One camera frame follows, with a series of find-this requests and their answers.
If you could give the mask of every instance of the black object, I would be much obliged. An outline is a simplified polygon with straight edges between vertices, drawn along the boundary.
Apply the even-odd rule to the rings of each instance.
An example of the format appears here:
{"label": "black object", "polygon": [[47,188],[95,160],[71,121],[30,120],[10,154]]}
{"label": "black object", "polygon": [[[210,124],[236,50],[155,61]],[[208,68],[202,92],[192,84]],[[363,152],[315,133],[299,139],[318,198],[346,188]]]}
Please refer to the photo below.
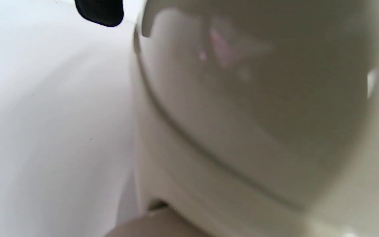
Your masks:
{"label": "black object", "polygon": [[115,27],[124,19],[122,0],[75,0],[78,13],[94,23]]}

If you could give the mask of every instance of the white surface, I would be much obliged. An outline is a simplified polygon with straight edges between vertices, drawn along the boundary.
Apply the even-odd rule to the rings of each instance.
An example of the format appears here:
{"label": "white surface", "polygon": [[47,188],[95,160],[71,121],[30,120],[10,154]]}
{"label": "white surface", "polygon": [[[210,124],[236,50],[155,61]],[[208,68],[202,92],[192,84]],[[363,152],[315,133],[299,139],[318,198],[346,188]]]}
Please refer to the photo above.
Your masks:
{"label": "white surface", "polygon": [[132,24],[0,0],[0,237],[97,237],[132,155]]}

